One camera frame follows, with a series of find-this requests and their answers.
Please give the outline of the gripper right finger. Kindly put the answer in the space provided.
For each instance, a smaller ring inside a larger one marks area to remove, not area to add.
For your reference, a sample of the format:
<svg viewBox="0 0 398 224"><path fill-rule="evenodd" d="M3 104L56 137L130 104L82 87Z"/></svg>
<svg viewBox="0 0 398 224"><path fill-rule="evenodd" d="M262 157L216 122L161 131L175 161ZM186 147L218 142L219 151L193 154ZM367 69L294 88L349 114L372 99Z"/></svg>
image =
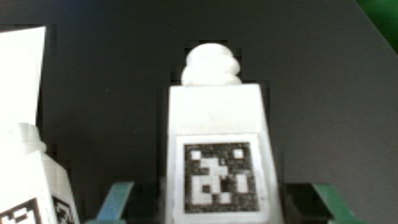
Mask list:
<svg viewBox="0 0 398 224"><path fill-rule="evenodd" d="M356 216L331 184L287 185L289 224L369 224Z"/></svg>

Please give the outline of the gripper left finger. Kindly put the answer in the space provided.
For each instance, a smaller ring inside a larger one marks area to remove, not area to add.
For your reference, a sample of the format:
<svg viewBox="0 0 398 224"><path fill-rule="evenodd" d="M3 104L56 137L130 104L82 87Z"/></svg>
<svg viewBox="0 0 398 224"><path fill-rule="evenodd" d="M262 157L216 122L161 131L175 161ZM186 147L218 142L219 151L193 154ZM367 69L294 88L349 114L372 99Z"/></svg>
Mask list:
<svg viewBox="0 0 398 224"><path fill-rule="evenodd" d="M86 224L127 224L123 212L134 185L134 182L116 182L113 184L97 218Z"/></svg>

